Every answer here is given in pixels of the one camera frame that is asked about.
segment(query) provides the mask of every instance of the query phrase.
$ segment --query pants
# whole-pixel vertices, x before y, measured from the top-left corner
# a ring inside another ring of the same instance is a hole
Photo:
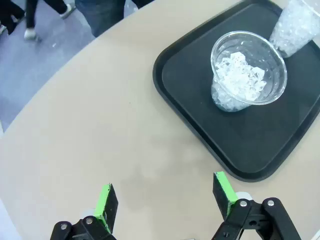
[[[9,34],[14,31],[17,25],[12,20],[12,15],[16,19],[21,19],[24,17],[25,11],[10,0],[0,0],[0,22],[7,28]]]
[[[63,0],[44,0],[51,8],[58,14],[64,14],[67,11],[67,5]],[[37,9],[38,0],[26,0],[26,28],[34,28],[35,14]]]
[[[132,0],[138,8],[153,0]],[[95,37],[124,18],[126,0],[75,0],[76,8],[84,15]]]

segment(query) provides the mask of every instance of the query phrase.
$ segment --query black plastic tray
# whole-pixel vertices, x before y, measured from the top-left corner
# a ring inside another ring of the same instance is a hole
[[[233,113],[219,110],[211,98],[210,54],[218,38],[231,31],[268,39],[281,11],[270,1],[243,1],[173,43],[153,68],[164,100],[220,164],[246,182],[273,174],[318,115],[320,50],[312,41],[285,60],[288,81],[277,101]]]

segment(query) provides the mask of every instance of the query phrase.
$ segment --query plastic cup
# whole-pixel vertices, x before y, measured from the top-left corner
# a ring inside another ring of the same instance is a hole
[[[296,51],[320,34],[320,3],[312,0],[290,0],[282,11],[269,41],[283,58]]]
[[[217,74],[217,66],[222,58],[241,52],[248,65],[265,71],[266,85],[256,100],[247,100],[233,94]],[[223,111],[236,112],[250,105],[266,105],[277,100],[287,85],[287,69],[284,60],[273,45],[263,37],[248,31],[232,31],[221,36],[211,51],[213,81],[211,96],[214,103]]]

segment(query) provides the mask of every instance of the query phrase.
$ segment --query beige table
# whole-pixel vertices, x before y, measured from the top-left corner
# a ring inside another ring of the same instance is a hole
[[[117,239],[211,239],[222,222],[212,194],[222,167],[158,94],[152,69],[164,48],[235,3],[156,0],[34,96],[0,141],[0,198],[25,240],[49,239],[58,221],[75,223],[109,182],[119,200]],[[318,117],[271,177],[229,177],[257,202],[280,198],[304,240],[320,228],[319,141]]]

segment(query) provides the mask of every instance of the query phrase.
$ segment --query gray floor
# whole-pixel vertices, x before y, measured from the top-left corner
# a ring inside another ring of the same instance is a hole
[[[25,8],[25,0],[13,1]],[[125,16],[134,7],[127,1]],[[41,42],[24,41],[24,21],[10,36],[6,31],[0,35],[0,122],[4,131],[55,72],[94,39],[79,11],[62,20],[43,1],[38,3],[35,29]]]

